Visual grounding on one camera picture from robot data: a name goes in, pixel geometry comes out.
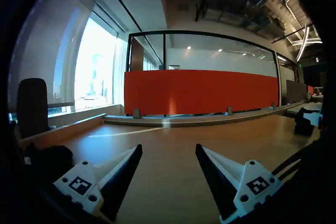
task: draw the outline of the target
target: screw hole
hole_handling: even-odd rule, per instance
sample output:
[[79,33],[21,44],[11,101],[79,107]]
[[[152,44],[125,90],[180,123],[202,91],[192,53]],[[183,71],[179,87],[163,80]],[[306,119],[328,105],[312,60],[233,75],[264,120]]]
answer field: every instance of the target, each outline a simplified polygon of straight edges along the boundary
[[258,202],[258,203],[255,204],[255,209],[259,208],[259,207],[261,207],[261,203],[260,202]]
[[246,202],[246,201],[248,201],[249,200],[249,196],[247,196],[246,194],[244,194],[244,195],[242,195],[241,197],[240,197],[240,201],[241,202]]
[[92,201],[92,202],[95,202],[95,201],[97,201],[97,197],[94,196],[94,195],[90,195],[89,200]]
[[83,208],[83,205],[80,202],[75,202],[74,203],[76,206],[78,206],[79,208]]

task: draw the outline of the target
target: ceiling light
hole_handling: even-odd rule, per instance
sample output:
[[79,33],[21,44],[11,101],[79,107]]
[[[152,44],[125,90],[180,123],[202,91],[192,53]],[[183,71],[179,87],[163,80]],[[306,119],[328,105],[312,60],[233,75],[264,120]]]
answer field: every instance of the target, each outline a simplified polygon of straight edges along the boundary
[[306,46],[306,43],[307,43],[308,34],[309,34],[309,27],[307,27],[307,25],[305,25],[304,36],[303,36],[303,43],[302,43],[302,45],[301,45],[299,54],[298,54],[298,56],[297,56],[297,61],[299,61],[300,58],[302,57],[303,50],[305,49],[305,46]]
[[322,44],[322,41],[307,41],[306,44]]
[[284,58],[282,58],[280,56],[278,56],[278,58],[281,59],[281,60],[283,60],[283,61],[287,61],[286,59],[284,59]]

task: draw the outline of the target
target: recessed light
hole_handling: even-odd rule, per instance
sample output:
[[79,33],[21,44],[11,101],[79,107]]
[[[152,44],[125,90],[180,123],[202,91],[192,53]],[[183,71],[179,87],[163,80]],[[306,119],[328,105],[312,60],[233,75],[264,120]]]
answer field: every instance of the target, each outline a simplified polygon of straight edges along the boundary
[[286,59],[284,59],[284,58],[282,58],[280,56],[278,56],[278,58],[281,59],[281,60],[283,60],[283,61],[287,61]]

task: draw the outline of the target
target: white wall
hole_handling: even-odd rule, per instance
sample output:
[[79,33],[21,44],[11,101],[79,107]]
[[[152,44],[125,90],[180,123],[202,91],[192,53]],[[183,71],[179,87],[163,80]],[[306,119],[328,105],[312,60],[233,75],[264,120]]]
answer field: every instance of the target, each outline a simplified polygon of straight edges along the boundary
[[214,21],[203,20],[202,17],[195,22],[196,6],[195,4],[189,4],[189,11],[179,11],[176,7],[176,2],[167,3],[167,25],[170,30],[192,30],[202,32],[212,32],[232,37],[241,38],[259,45],[262,45],[268,49],[274,50],[290,60],[296,62],[296,58],[291,55],[287,48],[287,40],[280,40],[272,44],[270,40],[267,40],[259,35],[256,35],[246,29],[236,27],[233,25],[223,24]]
[[233,71],[277,77],[274,62],[237,53],[171,48],[167,49],[166,58],[167,67],[179,65],[180,69],[188,70]]
[[48,118],[48,125],[49,126],[56,126],[62,127],[65,125],[69,125],[71,123],[81,121],[84,119],[87,119],[89,117],[97,116],[102,113],[106,113],[108,115],[120,115],[123,113],[123,106],[121,105],[112,105],[108,107],[103,108],[96,108],[96,109],[90,109],[86,111],[76,112],[76,113],[69,113],[61,116],[54,116]]

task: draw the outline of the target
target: exposed ceiling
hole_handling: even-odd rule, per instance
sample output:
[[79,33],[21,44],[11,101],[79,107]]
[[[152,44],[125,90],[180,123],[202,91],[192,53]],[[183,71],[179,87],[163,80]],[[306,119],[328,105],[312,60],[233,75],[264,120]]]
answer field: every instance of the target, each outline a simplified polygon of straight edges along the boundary
[[[188,10],[190,4],[199,6],[201,0],[168,1],[176,1],[179,10]],[[298,0],[206,0],[200,18],[241,26],[269,40],[311,24]],[[301,30],[290,35],[288,41],[302,40],[303,33]],[[309,38],[318,38],[315,29],[310,29]]]

